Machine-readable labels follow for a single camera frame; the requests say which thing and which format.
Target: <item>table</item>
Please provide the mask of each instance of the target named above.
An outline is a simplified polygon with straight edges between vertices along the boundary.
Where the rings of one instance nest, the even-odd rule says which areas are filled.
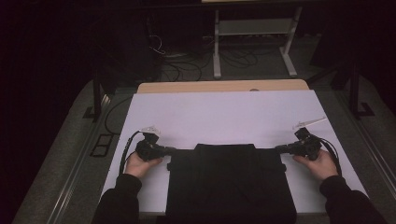
[[[256,148],[268,148],[296,141],[293,125],[325,115],[318,97],[301,80],[224,81],[219,82],[219,87],[216,83],[150,83],[139,87],[131,102],[103,192],[114,187],[120,154],[132,133],[141,128],[155,125],[162,131],[158,142],[162,146],[193,149],[198,143],[252,143]],[[334,144],[348,185],[365,193],[330,122],[325,120],[308,129]],[[142,139],[143,136],[137,135],[130,150],[134,150],[135,144]],[[283,154],[281,160],[288,169],[286,177],[297,212],[325,212],[325,199],[318,192],[319,182],[290,155]],[[165,211],[169,181],[166,163],[169,161],[170,158],[165,157],[163,163],[142,179],[144,187],[138,195],[141,212]]]

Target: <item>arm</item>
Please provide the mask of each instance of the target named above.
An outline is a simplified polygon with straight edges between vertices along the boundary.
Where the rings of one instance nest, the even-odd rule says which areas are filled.
[[[315,161],[294,156],[319,180],[320,192],[326,197],[326,211],[334,224],[385,224],[385,219],[360,191],[351,190],[345,179],[337,174],[329,152],[321,150]]]
[[[116,187],[107,190],[99,202],[92,223],[138,223],[137,193],[142,187],[139,178],[162,159],[142,161],[137,153],[128,158],[125,172],[117,178]]]

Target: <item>metal stand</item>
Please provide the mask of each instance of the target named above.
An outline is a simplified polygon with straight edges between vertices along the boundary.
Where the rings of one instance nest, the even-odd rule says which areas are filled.
[[[97,72],[93,76],[92,85],[93,85],[93,113],[92,113],[92,106],[90,106],[85,111],[83,118],[93,119],[92,122],[95,123],[99,119],[100,114],[102,113],[100,81]]]
[[[297,7],[292,19],[266,19],[266,20],[244,20],[244,21],[220,21],[219,11],[216,10],[215,18],[215,50],[213,53],[214,79],[221,78],[220,60],[219,60],[219,36],[220,35],[269,35],[285,34],[288,40],[284,47],[281,47],[280,53],[288,69],[290,77],[297,77],[289,50],[291,42],[298,25],[298,20],[302,12],[302,7]]]
[[[359,105],[359,79],[360,79],[360,73],[357,69],[357,65],[353,57],[346,57],[344,60],[339,61],[335,65],[324,69],[323,71],[317,73],[316,75],[312,76],[311,78],[306,80],[306,84],[310,85],[316,80],[319,80],[323,77],[326,77],[330,73],[337,71],[338,73],[341,73],[341,75],[338,76],[347,76],[343,77],[345,81],[350,79],[350,90],[349,90],[349,109],[355,119],[361,119],[363,116],[373,116],[374,112],[370,108],[370,106],[366,103],[361,103],[361,106],[363,107],[363,111],[359,111],[358,105]]]

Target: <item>white paper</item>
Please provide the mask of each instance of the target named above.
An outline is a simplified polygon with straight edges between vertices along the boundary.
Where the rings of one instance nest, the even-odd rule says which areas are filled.
[[[114,188],[120,157],[131,135],[155,125],[161,131],[159,145],[194,149],[209,145],[254,144],[256,148],[275,147],[297,141],[292,127],[300,121],[323,118],[325,112],[314,91],[238,91],[136,94],[131,102],[120,141],[103,189]],[[330,141],[338,150],[343,176],[352,189],[365,193],[328,120],[307,127],[309,132]],[[134,151],[138,134],[131,144]],[[298,213],[325,212],[325,198],[319,182],[290,155],[283,154]],[[164,212],[169,183],[165,157],[142,179],[138,194],[141,212]]]

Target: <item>person's right hand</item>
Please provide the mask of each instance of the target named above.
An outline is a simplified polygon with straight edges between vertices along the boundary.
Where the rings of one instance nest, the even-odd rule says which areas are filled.
[[[315,161],[302,156],[293,156],[293,158],[295,161],[305,165],[319,180],[324,180],[332,175],[338,175],[330,153],[323,149],[318,152],[318,158]]]

